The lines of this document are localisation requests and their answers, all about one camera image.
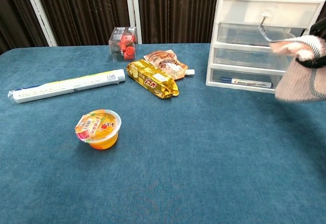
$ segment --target yellow snack package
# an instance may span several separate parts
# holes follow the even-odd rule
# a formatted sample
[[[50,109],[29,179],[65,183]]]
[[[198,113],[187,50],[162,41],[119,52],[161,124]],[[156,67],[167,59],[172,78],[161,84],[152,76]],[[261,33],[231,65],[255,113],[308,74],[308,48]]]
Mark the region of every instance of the yellow snack package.
[[[194,70],[188,70],[188,66],[177,59],[177,55],[172,50],[157,50],[144,56],[144,59],[168,73],[174,80],[184,78],[185,75],[194,75]]]
[[[127,73],[133,80],[160,98],[179,95],[178,86],[173,78],[146,60],[129,63]]]

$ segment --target blue carpet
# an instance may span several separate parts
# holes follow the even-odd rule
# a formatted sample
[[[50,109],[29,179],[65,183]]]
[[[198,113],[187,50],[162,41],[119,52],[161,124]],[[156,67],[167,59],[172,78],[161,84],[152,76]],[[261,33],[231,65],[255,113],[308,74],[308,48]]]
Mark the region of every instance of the blue carpet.
[[[24,104],[9,90],[123,68],[107,46],[0,56],[0,223],[326,223],[326,103],[205,85],[209,44],[172,49],[196,70],[162,100],[126,82]],[[106,108],[122,119],[100,151],[74,126]]]

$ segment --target plastic cup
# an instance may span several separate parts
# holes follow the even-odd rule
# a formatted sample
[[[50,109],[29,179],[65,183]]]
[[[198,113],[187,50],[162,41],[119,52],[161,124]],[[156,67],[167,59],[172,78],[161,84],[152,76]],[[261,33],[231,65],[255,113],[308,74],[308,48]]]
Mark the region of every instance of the plastic cup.
[[[99,109],[82,116],[75,127],[77,137],[95,149],[108,149],[118,139],[120,116],[107,109]]]

